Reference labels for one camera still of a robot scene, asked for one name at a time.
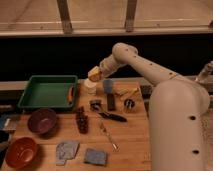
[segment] plastic tray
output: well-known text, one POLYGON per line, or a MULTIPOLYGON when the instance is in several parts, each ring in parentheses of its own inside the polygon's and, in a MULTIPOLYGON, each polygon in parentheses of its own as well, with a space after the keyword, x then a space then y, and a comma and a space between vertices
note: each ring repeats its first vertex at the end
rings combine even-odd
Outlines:
POLYGON ((21 109, 55 108, 72 110, 78 85, 76 75, 36 75, 32 76, 24 90, 18 107, 21 109), (68 101, 70 87, 73 86, 72 102, 68 101))

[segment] red bowl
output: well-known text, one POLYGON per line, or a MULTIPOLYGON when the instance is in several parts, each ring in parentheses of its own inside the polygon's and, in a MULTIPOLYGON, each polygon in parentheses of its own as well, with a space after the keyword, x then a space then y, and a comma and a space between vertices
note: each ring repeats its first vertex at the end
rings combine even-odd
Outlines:
POLYGON ((45 134, 49 132, 56 124, 57 114, 49 108, 42 108, 34 111, 29 120, 28 128, 36 134, 45 134))
POLYGON ((5 160, 8 166, 20 169, 35 158, 37 151, 38 145, 32 138, 19 138, 9 146, 5 160))

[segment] wall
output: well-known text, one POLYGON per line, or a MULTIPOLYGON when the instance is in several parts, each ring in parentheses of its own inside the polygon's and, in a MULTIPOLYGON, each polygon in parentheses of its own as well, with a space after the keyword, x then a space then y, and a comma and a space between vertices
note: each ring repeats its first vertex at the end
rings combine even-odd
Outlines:
MULTIPOLYGON (((85 78, 117 42, 134 45, 139 55, 183 75, 196 75, 213 60, 213 34, 1 38, 0 81, 28 80, 38 74, 85 78)), ((140 75, 129 66, 112 75, 136 76, 140 75)))

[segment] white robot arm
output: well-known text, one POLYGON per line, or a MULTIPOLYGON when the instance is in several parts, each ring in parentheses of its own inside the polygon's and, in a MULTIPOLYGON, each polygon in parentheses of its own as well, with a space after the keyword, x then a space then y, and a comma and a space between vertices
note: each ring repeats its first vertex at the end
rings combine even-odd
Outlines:
POLYGON ((115 44, 112 54, 100 62, 101 78, 127 64, 155 86, 148 111, 152 170, 205 170, 200 116, 210 103, 206 89, 124 43, 115 44))

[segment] wooden table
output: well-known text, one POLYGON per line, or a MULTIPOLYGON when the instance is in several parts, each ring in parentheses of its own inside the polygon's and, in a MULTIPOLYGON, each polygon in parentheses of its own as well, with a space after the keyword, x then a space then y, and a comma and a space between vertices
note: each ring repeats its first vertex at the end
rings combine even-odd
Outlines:
MULTIPOLYGON (((80 134, 77 129, 75 114, 72 112, 58 114, 56 128, 46 136, 38 136, 27 128, 29 115, 23 114, 13 136, 13 140, 24 136, 32 137, 39 145, 39 151, 33 162, 21 169, 23 171, 150 171, 150 144, 149 125, 141 92, 136 92, 132 98, 136 106, 131 112, 124 112, 123 101, 116 97, 114 113, 121 114, 128 122, 121 123, 101 118, 90 110, 89 100, 101 99, 103 108, 106 109, 106 96, 103 94, 101 84, 97 87, 96 95, 86 93, 84 87, 79 85, 78 106, 84 106, 85 114, 89 117, 89 132, 80 134), (115 151, 107 137, 100 131, 99 124, 103 122, 112 138, 117 143, 119 150, 115 151), (65 166, 56 166, 56 146, 64 140, 76 140, 80 142, 80 148, 73 160, 67 160, 65 166), (85 164, 84 155, 87 148, 103 150, 108 153, 107 166, 94 166, 85 164)), ((137 82, 115 82, 114 90, 139 88, 137 82)), ((13 171, 4 161, 2 171, 13 171)))

